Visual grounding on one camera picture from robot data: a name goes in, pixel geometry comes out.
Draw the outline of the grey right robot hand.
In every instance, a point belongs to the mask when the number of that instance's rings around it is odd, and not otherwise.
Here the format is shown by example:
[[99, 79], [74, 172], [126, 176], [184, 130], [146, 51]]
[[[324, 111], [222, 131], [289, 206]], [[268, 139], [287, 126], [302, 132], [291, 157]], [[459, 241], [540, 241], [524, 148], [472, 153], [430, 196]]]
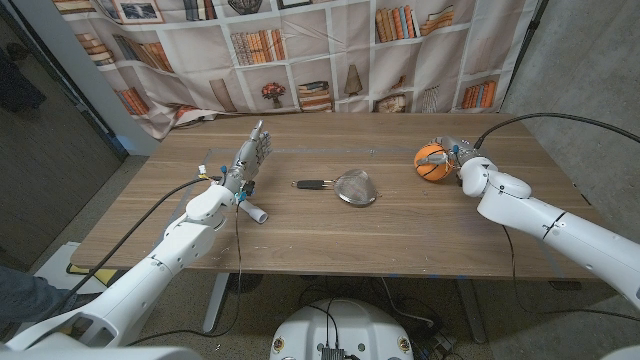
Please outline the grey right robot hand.
[[436, 137], [430, 145], [437, 145], [441, 150], [428, 150], [426, 155], [417, 155], [414, 163], [421, 165], [445, 165], [462, 167], [466, 162], [476, 157], [488, 157], [485, 151], [475, 149], [467, 140], [451, 136]]

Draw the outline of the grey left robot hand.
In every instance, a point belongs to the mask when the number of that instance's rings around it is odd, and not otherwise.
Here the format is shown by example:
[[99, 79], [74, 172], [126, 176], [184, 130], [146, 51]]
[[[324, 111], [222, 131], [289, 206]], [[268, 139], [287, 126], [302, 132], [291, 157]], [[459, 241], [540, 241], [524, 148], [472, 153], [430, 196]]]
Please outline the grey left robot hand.
[[271, 135], [263, 130], [263, 124], [263, 120], [256, 123], [221, 180], [220, 185], [232, 193], [239, 193], [245, 183], [256, 177], [261, 164], [271, 153]]

